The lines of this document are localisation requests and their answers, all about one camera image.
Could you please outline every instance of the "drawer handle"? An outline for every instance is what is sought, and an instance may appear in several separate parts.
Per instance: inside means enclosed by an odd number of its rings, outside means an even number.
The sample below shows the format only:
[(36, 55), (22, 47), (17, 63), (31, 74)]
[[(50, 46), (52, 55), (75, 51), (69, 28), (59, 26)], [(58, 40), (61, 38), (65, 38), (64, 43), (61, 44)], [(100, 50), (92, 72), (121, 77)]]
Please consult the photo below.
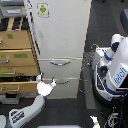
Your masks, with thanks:
[(8, 62), (9, 62), (9, 59), (7, 59), (7, 61), (0, 62), (0, 64), (5, 64), (5, 63), (8, 63)]
[(66, 84), (66, 83), (68, 83), (68, 82), (70, 82), (69, 80), (65, 80), (65, 81), (56, 81), (56, 83), (57, 84)]
[(5, 88), (5, 86), (1, 87), (1, 92), (4, 92), (4, 93), (6, 93), (6, 92), (19, 92), (19, 89), (20, 89), (20, 87), (18, 86), (18, 88), (16, 90), (6, 90), (6, 91), (4, 91), (4, 88)]
[(71, 62), (68, 61), (68, 62), (65, 62), (65, 63), (63, 63), (63, 64), (58, 64), (58, 63), (56, 63), (55, 61), (50, 61), (50, 63), (51, 63), (51, 64), (54, 64), (54, 65), (57, 65), (57, 66), (64, 66), (64, 65), (69, 64), (69, 63), (71, 63)]
[(16, 71), (14, 71), (14, 72), (10, 72), (10, 73), (0, 73), (0, 75), (15, 75), (16, 74)]

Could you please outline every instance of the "white robot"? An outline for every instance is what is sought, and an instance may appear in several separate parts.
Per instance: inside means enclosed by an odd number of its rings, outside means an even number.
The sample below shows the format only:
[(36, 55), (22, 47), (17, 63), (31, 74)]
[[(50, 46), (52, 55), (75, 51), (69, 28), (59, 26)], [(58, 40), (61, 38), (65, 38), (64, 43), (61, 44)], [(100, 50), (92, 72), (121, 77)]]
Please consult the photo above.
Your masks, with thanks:
[(115, 105), (128, 90), (128, 37), (114, 34), (111, 47), (96, 48), (92, 69), (96, 97)]
[(9, 122), (6, 122), (6, 117), (0, 116), (0, 128), (21, 128), (28, 123), (32, 118), (38, 115), (44, 107), (45, 97), (51, 93), (56, 86), (54, 79), (51, 84), (45, 84), (42, 81), (42, 74), (37, 76), (38, 95), (31, 106), (22, 109), (12, 109), (9, 112)]

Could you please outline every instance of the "refrigerator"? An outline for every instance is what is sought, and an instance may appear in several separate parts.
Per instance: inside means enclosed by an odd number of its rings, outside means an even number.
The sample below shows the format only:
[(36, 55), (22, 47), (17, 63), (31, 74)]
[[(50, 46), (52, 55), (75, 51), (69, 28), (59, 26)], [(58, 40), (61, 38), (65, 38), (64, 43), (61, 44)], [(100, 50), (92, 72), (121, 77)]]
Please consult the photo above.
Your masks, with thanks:
[(77, 98), (91, 0), (24, 0), (48, 99)]

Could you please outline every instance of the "freezer drawer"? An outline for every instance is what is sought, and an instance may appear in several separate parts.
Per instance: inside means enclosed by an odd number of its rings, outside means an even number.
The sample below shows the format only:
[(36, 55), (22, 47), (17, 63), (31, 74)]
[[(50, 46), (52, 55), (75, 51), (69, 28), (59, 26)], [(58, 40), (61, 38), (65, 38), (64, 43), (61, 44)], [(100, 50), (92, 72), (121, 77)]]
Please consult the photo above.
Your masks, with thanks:
[(38, 61), (44, 78), (79, 77), (82, 59), (48, 60)]
[(0, 49), (31, 48), (28, 31), (3, 31), (0, 32)]
[(37, 76), (39, 74), (36, 65), (24, 67), (0, 67), (0, 77)]
[[(55, 81), (57, 85), (48, 99), (77, 98), (79, 79), (55, 79)], [(44, 79), (44, 82), (50, 83), (51, 80)]]
[(37, 82), (1, 82), (0, 93), (28, 93), (37, 92)]
[(26, 50), (0, 50), (1, 66), (27, 66), (35, 65), (31, 49)]

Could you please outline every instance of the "blue logo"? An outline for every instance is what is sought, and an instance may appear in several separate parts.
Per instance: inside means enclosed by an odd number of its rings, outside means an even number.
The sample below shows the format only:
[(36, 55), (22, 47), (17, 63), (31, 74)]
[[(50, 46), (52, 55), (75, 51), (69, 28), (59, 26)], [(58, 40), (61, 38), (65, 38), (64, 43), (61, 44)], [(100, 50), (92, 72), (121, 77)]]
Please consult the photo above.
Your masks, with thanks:
[(120, 72), (117, 74), (117, 77), (114, 78), (115, 82), (119, 85), (123, 78), (125, 77), (126, 70), (124, 68), (120, 68)]

